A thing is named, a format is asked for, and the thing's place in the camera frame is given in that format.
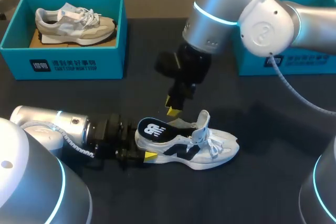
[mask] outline teal box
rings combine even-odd
[[[36,29],[36,9],[58,10],[65,3],[113,18],[118,23],[116,46],[29,48]],[[0,44],[0,52],[16,80],[121,79],[126,39],[124,0],[21,0]],[[34,63],[43,66],[44,71],[34,70]]]
[[[336,7],[336,0],[288,0],[314,7]],[[240,76],[276,74],[269,58],[257,57],[247,51],[240,38],[239,29],[233,34],[234,53]],[[336,57],[316,51],[288,48],[275,56],[283,74],[336,73]]]

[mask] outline white sneaker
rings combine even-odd
[[[117,26],[112,18],[101,17],[92,9],[76,8],[68,3],[55,11],[37,9],[35,22],[42,43],[75,42],[83,46],[109,38]]]
[[[135,142],[139,149],[158,154],[147,163],[181,162],[194,170],[213,168],[233,158],[239,145],[230,133],[209,129],[209,120],[206,110],[200,112],[196,123],[145,118],[138,125]]]

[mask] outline black table surface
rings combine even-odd
[[[128,67],[122,80],[16,81],[0,57],[0,117],[18,105],[92,117],[111,112],[140,120],[168,120],[164,102],[172,80],[153,69],[158,53],[182,41],[185,19],[129,19]],[[0,38],[8,22],[0,22]],[[288,76],[308,100],[336,110],[336,76]],[[220,167],[194,171],[170,163],[122,170],[106,160],[101,170],[65,157],[88,185],[92,224],[300,223],[301,183],[335,134],[335,118],[301,104],[278,77],[239,77],[231,49],[214,57],[182,118],[200,110],[210,127],[239,139],[240,151]]]

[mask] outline shoe tongue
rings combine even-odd
[[[210,120],[209,112],[206,110],[202,110],[198,115],[198,119],[196,122],[197,130],[192,134],[192,141],[194,143],[201,142],[207,134],[207,128]]]
[[[78,20],[81,18],[81,15],[76,13],[76,7],[70,5],[69,3],[65,3],[65,5],[58,11],[57,13],[57,21],[60,21],[63,16],[67,16],[74,20]]]

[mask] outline shoelace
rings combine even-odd
[[[77,10],[79,11],[79,14],[82,15],[82,17],[79,20],[76,20],[75,23],[85,21],[85,25],[83,26],[83,28],[85,28],[86,26],[94,26],[98,24],[99,16],[101,16],[101,14],[94,13],[92,9],[88,10],[82,7],[77,8]]]
[[[216,156],[218,153],[222,152],[224,141],[213,134],[212,130],[208,129],[208,134],[204,137],[210,147],[211,156]]]
[[[202,145],[202,144],[207,144],[209,146],[209,150],[210,150],[210,155],[211,157],[214,157],[216,155],[218,155],[218,153],[222,152],[223,151],[223,144],[224,144],[224,141],[216,136],[215,134],[213,134],[212,130],[210,129],[207,129],[207,133],[205,134],[204,138],[198,142],[198,143],[194,143],[191,141],[191,143],[193,145],[195,144],[199,144],[199,145]]]

